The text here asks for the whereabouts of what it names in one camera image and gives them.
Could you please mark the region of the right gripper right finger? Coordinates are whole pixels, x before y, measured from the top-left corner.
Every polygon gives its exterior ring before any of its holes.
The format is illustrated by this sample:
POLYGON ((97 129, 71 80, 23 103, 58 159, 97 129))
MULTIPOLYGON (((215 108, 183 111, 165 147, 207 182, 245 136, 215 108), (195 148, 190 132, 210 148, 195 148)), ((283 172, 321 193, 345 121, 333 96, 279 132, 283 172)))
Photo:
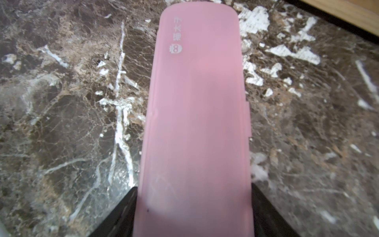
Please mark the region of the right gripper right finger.
POLYGON ((251 184, 251 187, 255 236, 300 237, 263 192, 254 183, 251 184))

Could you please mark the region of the pink pencil case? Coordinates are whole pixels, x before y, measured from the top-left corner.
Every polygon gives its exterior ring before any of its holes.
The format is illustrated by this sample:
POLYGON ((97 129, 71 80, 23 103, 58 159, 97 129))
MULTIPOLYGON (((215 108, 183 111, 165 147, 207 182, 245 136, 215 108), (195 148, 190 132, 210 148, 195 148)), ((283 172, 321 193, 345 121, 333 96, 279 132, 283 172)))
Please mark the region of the pink pencil case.
POLYGON ((135 237, 254 236, 239 20, 210 2, 159 21, 135 237))

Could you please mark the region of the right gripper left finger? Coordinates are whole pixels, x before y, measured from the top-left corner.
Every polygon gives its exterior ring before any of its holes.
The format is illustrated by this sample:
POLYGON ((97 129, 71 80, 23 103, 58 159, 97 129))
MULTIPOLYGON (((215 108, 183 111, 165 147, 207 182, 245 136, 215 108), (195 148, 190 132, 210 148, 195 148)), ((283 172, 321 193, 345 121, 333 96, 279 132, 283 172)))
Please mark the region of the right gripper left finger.
POLYGON ((132 237, 137 190, 133 187, 89 237, 132 237))

